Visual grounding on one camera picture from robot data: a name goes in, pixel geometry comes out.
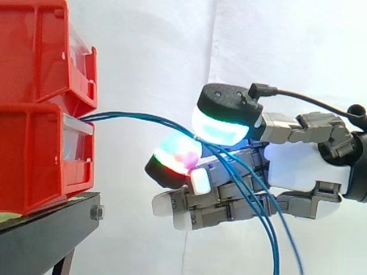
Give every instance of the white fingertip pad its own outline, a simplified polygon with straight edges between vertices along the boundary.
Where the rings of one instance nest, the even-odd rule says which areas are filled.
[[[180,231],[193,230],[190,212],[174,214],[173,215],[173,226],[175,229],[180,230]]]
[[[168,192],[161,193],[153,198],[151,201],[153,214],[158,217],[172,216],[171,196]]]
[[[317,205],[316,219],[322,219],[324,217],[332,215],[340,207],[340,203],[319,201]]]
[[[195,195],[204,195],[212,190],[206,169],[199,168],[192,170],[190,172],[190,178]]]

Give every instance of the robotic hand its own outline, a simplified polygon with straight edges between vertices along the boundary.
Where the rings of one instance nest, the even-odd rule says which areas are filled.
[[[226,125],[217,128],[215,125],[199,125],[194,118],[196,134],[209,142],[225,145],[237,143],[244,132],[248,134],[251,139],[232,154],[248,163],[268,187],[289,190],[276,197],[286,214],[316,219],[335,211],[342,197],[367,202],[367,154],[364,153],[367,120],[364,108],[353,105],[348,113],[343,113],[313,100],[347,116],[352,124],[362,129],[362,132],[349,132],[343,120],[333,113],[313,112],[296,118],[263,113],[258,99],[279,94],[308,99],[263,84],[252,84],[249,90],[208,84],[203,88],[196,112],[235,125],[237,129],[230,133]],[[220,138],[221,130],[226,133],[222,135],[224,139]],[[241,165],[232,164],[256,193],[267,214],[275,214],[269,197],[262,193],[249,172]],[[157,177],[156,167],[149,164],[146,171],[159,184],[177,188],[157,195],[152,201],[154,214],[173,215],[176,229],[195,230],[255,217],[224,166],[213,156],[200,159],[198,165],[190,169],[190,176],[175,178],[160,171],[160,177]]]

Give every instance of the black cable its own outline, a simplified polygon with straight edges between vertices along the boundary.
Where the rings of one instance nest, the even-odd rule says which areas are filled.
[[[325,104],[325,103],[323,103],[321,101],[318,101],[318,100],[313,99],[313,98],[308,97],[308,96],[301,95],[299,93],[277,89],[275,91],[275,94],[276,95],[282,95],[282,96],[294,97],[295,99],[301,99],[303,101],[306,101],[308,103],[314,104],[316,106],[319,106],[319,107],[321,107],[323,109],[326,109],[326,110],[328,110],[328,111],[330,111],[332,113],[336,113],[337,115],[346,117],[348,119],[358,119],[358,118],[363,117],[363,116],[358,116],[358,115],[354,115],[352,113],[347,113],[347,112],[341,111],[341,110],[339,110],[337,108],[334,108],[334,107],[332,107],[330,105],[327,105],[327,104]]]

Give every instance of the green light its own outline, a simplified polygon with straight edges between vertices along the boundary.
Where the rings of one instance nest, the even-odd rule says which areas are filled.
[[[215,120],[204,115],[197,107],[193,112],[192,126],[196,135],[207,142],[233,146],[245,138],[249,127]]]
[[[169,135],[154,151],[160,163],[182,175],[196,166],[201,154],[201,143],[180,132]]]

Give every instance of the cable connector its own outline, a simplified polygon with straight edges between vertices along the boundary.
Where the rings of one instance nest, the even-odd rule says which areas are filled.
[[[275,96],[277,95],[277,91],[277,88],[271,87],[267,84],[252,83],[248,90],[248,95],[257,101],[262,96]]]

